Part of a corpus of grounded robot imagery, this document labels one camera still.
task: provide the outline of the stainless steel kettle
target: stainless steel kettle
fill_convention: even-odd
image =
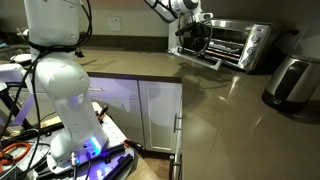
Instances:
[[[279,111],[297,113],[308,102],[319,82],[319,59],[287,56],[264,90],[262,100]]]

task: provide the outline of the white cabinet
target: white cabinet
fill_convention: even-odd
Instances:
[[[144,145],[136,80],[91,77],[89,93],[92,101],[109,106],[113,121],[126,137]]]
[[[174,154],[175,116],[181,108],[182,85],[139,81],[139,89],[146,149]]]
[[[177,146],[174,155],[172,179],[180,180],[182,178],[182,102],[180,103],[180,111],[176,116],[176,132],[177,132]]]
[[[112,120],[127,138],[144,145],[139,100],[91,96],[100,105],[107,104]]]
[[[22,91],[19,96],[19,103],[24,104],[27,99],[29,98],[30,93],[27,91]],[[40,119],[47,116],[48,114],[51,114],[56,111],[53,103],[49,100],[49,97],[45,93],[37,93],[37,100],[39,104],[39,111],[40,111]],[[57,116],[57,114],[53,114],[51,116],[48,116],[46,119],[50,119],[54,116]],[[30,124],[36,124],[37,121],[37,110],[35,107],[35,104],[32,105],[28,115],[27,120],[30,122]]]

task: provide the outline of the kitchen counter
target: kitchen counter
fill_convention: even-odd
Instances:
[[[88,72],[182,78],[184,179],[320,179],[319,88],[300,114],[287,115],[261,100],[271,76],[166,53],[83,53],[76,61]]]

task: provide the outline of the blue led light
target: blue led light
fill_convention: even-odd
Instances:
[[[98,155],[100,154],[101,152],[101,146],[100,144],[98,143],[97,139],[95,137],[92,137],[90,138],[90,143],[92,144],[93,146],[93,152],[95,152],[95,155]]]

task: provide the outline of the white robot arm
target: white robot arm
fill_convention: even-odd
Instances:
[[[185,15],[187,23],[201,22],[213,17],[202,13],[200,0],[144,0],[164,22],[171,23]]]
[[[145,0],[167,23],[182,15],[189,23],[210,18],[202,14],[200,0]],[[80,0],[24,0],[32,61],[52,45],[75,45],[79,39]],[[98,156],[108,137],[94,113],[88,93],[89,77],[74,62],[75,49],[53,50],[39,60],[36,80],[55,105],[65,128],[52,140],[48,167],[56,173],[71,168],[70,154],[77,152],[80,163]]]

